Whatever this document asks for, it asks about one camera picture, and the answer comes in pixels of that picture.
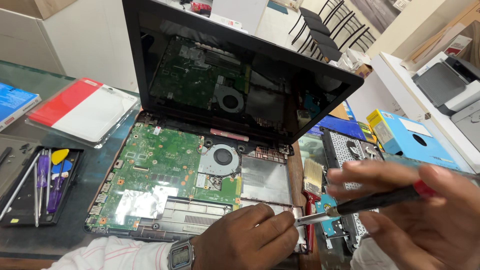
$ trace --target blue book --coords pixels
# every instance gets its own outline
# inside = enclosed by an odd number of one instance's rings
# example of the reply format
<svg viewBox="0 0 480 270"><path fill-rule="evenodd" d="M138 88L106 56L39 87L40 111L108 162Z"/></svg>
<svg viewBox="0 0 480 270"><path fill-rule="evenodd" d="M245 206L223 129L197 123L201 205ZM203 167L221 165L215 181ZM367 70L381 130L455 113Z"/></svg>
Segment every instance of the blue book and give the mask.
<svg viewBox="0 0 480 270"><path fill-rule="evenodd" d="M0 131L41 101L40 95L0 83Z"/></svg>

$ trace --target purple screwdriver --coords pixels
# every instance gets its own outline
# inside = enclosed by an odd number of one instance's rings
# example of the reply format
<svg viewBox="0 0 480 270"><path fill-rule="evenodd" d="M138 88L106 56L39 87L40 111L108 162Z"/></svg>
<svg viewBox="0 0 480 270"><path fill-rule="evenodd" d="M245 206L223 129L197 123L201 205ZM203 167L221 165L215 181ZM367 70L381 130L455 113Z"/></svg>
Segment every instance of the purple screwdriver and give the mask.
<svg viewBox="0 0 480 270"><path fill-rule="evenodd" d="M60 203L60 198L61 198L61 184L63 183L63 180L65 180L64 177L62 177L61 173L63 170L63 163L65 160L62 160L61 165L60 165L60 173L55 179L53 179L53 189L50 192L50 198L48 199L48 205L47 205L47 211L49 213L55 213L57 211L57 207Z"/></svg>
<svg viewBox="0 0 480 270"><path fill-rule="evenodd" d="M42 213L42 200L43 200L43 188L47 187L47 174L48 174L48 166L50 165L50 160L46 150L42 150L41 156L38 158L38 181L36 183L37 189L40 189L40 198L38 203L38 217L40 217Z"/></svg>

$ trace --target finger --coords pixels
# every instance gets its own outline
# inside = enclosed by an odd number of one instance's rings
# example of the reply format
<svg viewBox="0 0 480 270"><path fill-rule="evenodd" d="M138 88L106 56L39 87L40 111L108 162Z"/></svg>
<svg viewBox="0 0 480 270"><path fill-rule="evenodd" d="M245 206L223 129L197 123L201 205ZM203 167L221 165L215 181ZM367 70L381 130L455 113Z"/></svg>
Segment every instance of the finger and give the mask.
<svg viewBox="0 0 480 270"><path fill-rule="evenodd" d="M239 226L249 230L273 216L275 216L275 213L270 206L259 203L248 209L246 213L237 217L235 220L239 221Z"/></svg>
<svg viewBox="0 0 480 270"><path fill-rule="evenodd" d="M389 191L391 190L391 188L363 184L360 189L347 190L342 185L329 184L328 186L325 187L325 190L328 195L334 197L335 199L344 200L344 199L360 198L375 192Z"/></svg>
<svg viewBox="0 0 480 270"><path fill-rule="evenodd" d="M388 217L367 211L360 213L359 218L377 245L399 269L439 269L440 261L414 244L410 236Z"/></svg>
<svg viewBox="0 0 480 270"><path fill-rule="evenodd" d="M480 214L480 188L467 178L439 166L419 168L421 179L429 187L460 208L468 207Z"/></svg>
<svg viewBox="0 0 480 270"><path fill-rule="evenodd" d="M298 240L299 232L297 228L291 226L282 235L263 246L257 252L257 261L261 264L259 269L271 269L285 260L292 254Z"/></svg>
<svg viewBox="0 0 480 270"><path fill-rule="evenodd" d="M252 239L260 248L283 234L288 228L293 226L293 223L295 223L293 214L289 211L283 211L253 228Z"/></svg>
<svg viewBox="0 0 480 270"><path fill-rule="evenodd" d="M249 206L242 207L238 210L235 210L233 212L228 213L223 218L225 220L229 220L229 221L234 220L234 219L240 217L241 215L245 214L246 212L248 212L248 210L250 210L252 207L254 207L254 205L249 205Z"/></svg>
<svg viewBox="0 0 480 270"><path fill-rule="evenodd" d="M333 184L356 182L396 188L414 183L419 179L414 168L395 162L378 160L349 161L343 163L343 170L328 170L327 178Z"/></svg>

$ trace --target white shirt sleeve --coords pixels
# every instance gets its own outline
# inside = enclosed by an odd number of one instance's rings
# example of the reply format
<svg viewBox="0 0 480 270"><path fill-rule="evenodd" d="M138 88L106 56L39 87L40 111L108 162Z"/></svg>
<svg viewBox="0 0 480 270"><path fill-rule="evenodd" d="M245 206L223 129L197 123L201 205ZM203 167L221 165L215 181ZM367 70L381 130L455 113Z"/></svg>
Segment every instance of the white shirt sleeve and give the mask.
<svg viewBox="0 0 480 270"><path fill-rule="evenodd" d="M49 270L168 270L167 255L172 245L102 237L65 254Z"/></svg>
<svg viewBox="0 0 480 270"><path fill-rule="evenodd" d="M362 238L360 247L353 252L350 267L351 270L398 270L373 238Z"/></svg>

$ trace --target laptop screen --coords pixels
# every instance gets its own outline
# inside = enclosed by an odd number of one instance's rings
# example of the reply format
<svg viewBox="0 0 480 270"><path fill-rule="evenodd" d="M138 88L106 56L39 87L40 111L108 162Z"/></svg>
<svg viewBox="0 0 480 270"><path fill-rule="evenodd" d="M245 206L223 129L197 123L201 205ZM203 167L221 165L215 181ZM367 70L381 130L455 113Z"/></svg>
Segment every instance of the laptop screen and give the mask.
<svg viewBox="0 0 480 270"><path fill-rule="evenodd" d="M142 106L292 144L363 83L359 76L153 0L123 0Z"/></svg>

